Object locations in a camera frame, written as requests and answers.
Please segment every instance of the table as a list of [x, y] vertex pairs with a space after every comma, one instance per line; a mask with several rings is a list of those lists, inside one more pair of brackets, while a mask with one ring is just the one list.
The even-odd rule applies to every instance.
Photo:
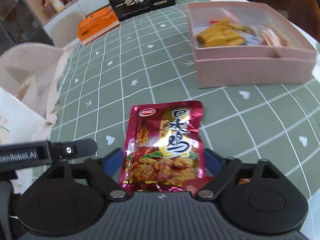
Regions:
[[[79, 45], [60, 79], [51, 141], [93, 138], [104, 156], [123, 147], [133, 105], [199, 100], [205, 147], [248, 163], [267, 158], [310, 198], [320, 187], [318, 80], [198, 89], [184, 5], [198, 1], [207, 0], [177, 0]], [[34, 169], [34, 177], [42, 172]]]

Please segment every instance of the oval logo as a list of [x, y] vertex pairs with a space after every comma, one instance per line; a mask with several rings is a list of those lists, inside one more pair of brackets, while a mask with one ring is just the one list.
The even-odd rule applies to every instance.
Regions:
[[155, 112], [156, 112], [155, 109], [147, 108], [147, 109], [140, 111], [139, 115], [140, 116], [150, 116], [150, 115], [153, 115]]

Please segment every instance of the snack in box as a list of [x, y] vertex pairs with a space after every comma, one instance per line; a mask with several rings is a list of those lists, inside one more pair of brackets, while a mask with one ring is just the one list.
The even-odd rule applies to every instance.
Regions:
[[183, 181], [203, 178], [198, 136], [199, 101], [133, 106], [124, 145], [120, 184], [128, 192], [179, 191]]

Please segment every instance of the open pink box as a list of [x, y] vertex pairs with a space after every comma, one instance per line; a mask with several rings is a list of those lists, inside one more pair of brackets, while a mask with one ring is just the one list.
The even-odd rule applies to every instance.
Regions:
[[[222, 20], [219, 8], [229, 11], [245, 25], [271, 23], [291, 41], [292, 46], [202, 48], [195, 35], [209, 27], [210, 20]], [[187, 16], [200, 88], [304, 83], [309, 80], [316, 63], [316, 50], [287, 19], [268, 5], [254, 2], [189, 3]]]

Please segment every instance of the orange box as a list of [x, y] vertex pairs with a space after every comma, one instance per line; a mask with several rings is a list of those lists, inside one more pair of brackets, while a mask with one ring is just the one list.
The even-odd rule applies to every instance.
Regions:
[[89, 14], [79, 23], [78, 38], [86, 45], [119, 25], [115, 12], [110, 7], [105, 7]]

